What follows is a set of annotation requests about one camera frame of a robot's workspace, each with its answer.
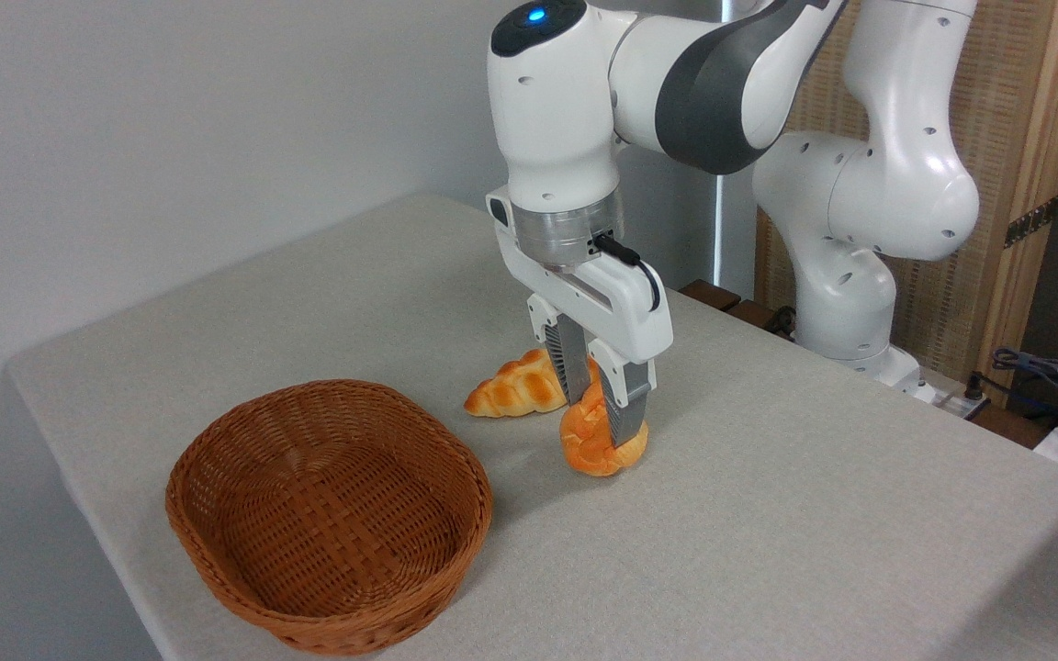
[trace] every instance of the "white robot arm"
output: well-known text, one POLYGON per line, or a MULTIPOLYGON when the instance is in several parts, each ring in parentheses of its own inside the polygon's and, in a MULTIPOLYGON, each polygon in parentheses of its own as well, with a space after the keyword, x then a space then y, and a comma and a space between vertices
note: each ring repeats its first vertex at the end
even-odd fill
POLYGON ((716 175, 753 163, 844 3, 768 0, 713 24, 536 0, 492 33, 492 121, 509 167, 488 197, 500 253, 533 292, 534 335, 571 403, 587 352, 599 364, 615 444, 641 426, 672 343, 659 276, 618 243, 618 150, 637 143, 716 175))
POLYGON ((953 148, 949 98, 975 0, 864 0, 844 79, 868 142, 778 139, 753 191, 790 252, 797 342, 927 399, 916 361, 890 346, 895 283, 877 253, 949 256, 978 221, 978 188, 953 148))

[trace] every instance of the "bread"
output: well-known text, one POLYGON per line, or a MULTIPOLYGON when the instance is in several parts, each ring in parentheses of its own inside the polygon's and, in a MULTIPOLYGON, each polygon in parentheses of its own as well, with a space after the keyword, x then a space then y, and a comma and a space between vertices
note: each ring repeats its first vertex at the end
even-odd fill
POLYGON ((565 405, 566 393, 553 372, 549 352, 536 348, 501 365, 495 377, 468 394, 462 408, 477 418, 517 418, 532 411, 549 414, 565 405))
POLYGON ((609 439, 602 385, 596 381, 582 400, 563 415, 561 436, 562 455, 566 456, 571 469, 587 476, 609 477, 643 456, 647 447, 647 423, 643 422, 635 438, 615 447, 609 439))

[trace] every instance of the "metal hinge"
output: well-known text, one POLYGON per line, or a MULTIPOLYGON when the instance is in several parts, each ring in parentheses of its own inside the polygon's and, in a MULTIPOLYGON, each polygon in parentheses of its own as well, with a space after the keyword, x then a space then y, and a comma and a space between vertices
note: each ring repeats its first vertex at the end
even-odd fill
POLYGON ((1023 214, 1023 218, 1013 221, 1010 225, 1006 226, 1006 243, 1003 244, 1003 247, 1010 247, 1013 244, 1027 238, 1029 234, 1040 231, 1041 226, 1054 220, 1055 209, 1057 208, 1058 197, 1055 197, 1038 206, 1038 208, 1023 214))

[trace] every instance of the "table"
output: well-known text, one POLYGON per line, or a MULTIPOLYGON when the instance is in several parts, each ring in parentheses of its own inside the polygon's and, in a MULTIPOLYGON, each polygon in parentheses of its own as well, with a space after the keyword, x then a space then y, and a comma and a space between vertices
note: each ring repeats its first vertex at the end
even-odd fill
POLYGON ((609 480, 560 411, 461 403, 533 346, 491 221, 396 201, 22 352, 13 386, 161 654, 311 658, 223 610, 165 521, 206 423, 310 380, 406 393, 495 515, 452 606, 386 660, 1058 658, 1058 464, 675 292, 651 446, 609 480))

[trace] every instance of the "wicker basket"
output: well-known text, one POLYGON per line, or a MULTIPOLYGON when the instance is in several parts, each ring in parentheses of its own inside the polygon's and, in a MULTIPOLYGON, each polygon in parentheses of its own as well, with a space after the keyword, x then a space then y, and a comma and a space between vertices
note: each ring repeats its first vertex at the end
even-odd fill
POLYGON ((284 643, 352 656, 449 606, 492 494, 479 461, 394 389, 314 381, 215 420, 165 489, 202 581, 284 643))

